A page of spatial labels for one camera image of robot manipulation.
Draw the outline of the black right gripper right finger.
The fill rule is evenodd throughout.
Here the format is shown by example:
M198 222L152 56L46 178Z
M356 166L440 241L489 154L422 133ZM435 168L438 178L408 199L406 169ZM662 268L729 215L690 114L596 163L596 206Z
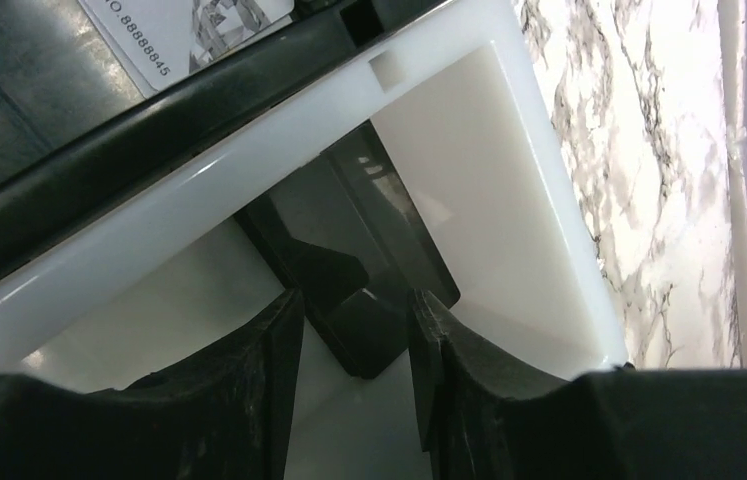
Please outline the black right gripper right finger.
M747 479L747 369L566 381L408 298L420 444L437 479Z

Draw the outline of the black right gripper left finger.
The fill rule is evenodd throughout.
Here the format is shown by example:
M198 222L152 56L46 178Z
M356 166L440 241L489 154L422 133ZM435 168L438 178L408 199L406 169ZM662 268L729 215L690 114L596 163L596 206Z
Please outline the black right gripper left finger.
M0 479L282 478L303 327L303 297L288 290L123 390L0 374Z

